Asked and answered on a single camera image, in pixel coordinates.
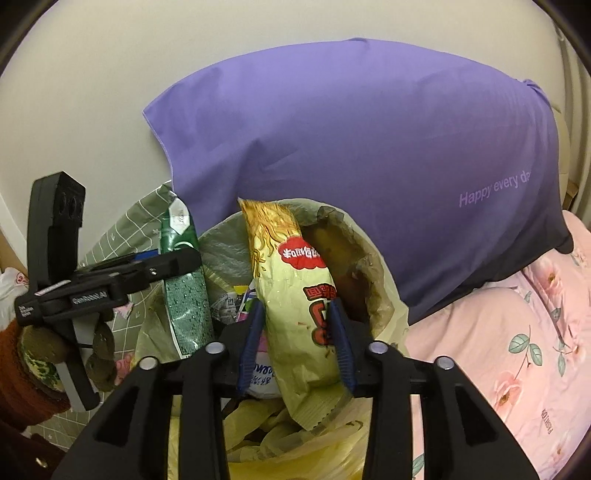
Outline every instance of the noodle package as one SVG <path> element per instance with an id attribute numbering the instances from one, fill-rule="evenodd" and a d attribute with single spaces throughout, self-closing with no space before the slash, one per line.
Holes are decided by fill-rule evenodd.
<path id="1" fill-rule="evenodd" d="M 346 395 L 326 325 L 335 284 L 288 208 L 253 200 L 240 206 L 256 292 L 267 311 L 269 359 L 289 414 L 311 430 Z"/>

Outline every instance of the orange sleeve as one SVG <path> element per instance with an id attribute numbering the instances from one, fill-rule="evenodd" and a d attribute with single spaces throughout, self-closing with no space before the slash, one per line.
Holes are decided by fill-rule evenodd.
<path id="1" fill-rule="evenodd" d="M 0 332 L 0 420 L 22 431 L 68 410 L 70 404 L 65 395 L 54 399 L 35 386 L 19 359 L 20 332 L 16 320 Z"/>

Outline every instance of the green leaf print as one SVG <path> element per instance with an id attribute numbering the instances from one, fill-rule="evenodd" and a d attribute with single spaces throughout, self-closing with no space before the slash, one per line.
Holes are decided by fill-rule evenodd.
<path id="1" fill-rule="evenodd" d="M 510 353 L 521 353 L 530 344 L 530 337 L 524 333 L 515 335 L 509 344 Z"/>
<path id="2" fill-rule="evenodd" d="M 564 355 L 561 353 L 558 356 L 558 373 L 561 377 L 564 376 L 564 372 L 566 371 L 566 360 L 564 359 Z"/>
<path id="3" fill-rule="evenodd" d="M 413 480 L 425 465 L 425 454 L 422 453 L 413 460 Z"/>
<path id="4" fill-rule="evenodd" d="M 556 322 L 558 322 L 558 320 L 560 320 L 561 313 L 562 313 L 562 309 L 560 307 L 558 307 L 557 309 L 554 309 L 554 310 L 552 310 L 552 312 L 550 312 L 550 316 L 554 320 L 554 323 L 556 323 Z"/>
<path id="5" fill-rule="evenodd" d="M 542 366 L 542 350 L 535 343 L 530 343 L 531 361 L 538 367 Z"/>

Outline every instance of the glove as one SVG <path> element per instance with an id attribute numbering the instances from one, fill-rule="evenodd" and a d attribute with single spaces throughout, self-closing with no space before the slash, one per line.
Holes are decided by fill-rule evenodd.
<path id="1" fill-rule="evenodd" d="M 113 360 L 115 341 L 106 323 L 112 319 L 112 310 L 100 314 L 92 342 L 93 353 L 85 364 L 88 378 L 103 392 L 113 390 L 117 377 Z M 23 328 L 19 345 L 21 363 L 35 384 L 52 397 L 55 397 L 55 393 L 63 393 L 64 387 L 55 364 L 64 362 L 76 346 L 49 328 L 35 326 Z"/>

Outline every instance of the red cloud-shaped label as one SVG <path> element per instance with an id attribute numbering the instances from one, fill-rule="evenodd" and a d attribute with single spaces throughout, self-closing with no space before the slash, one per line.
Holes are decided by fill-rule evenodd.
<path id="1" fill-rule="evenodd" d="M 320 254 L 300 236 L 291 236 L 277 249 L 281 259 L 296 270 L 326 268 Z"/>

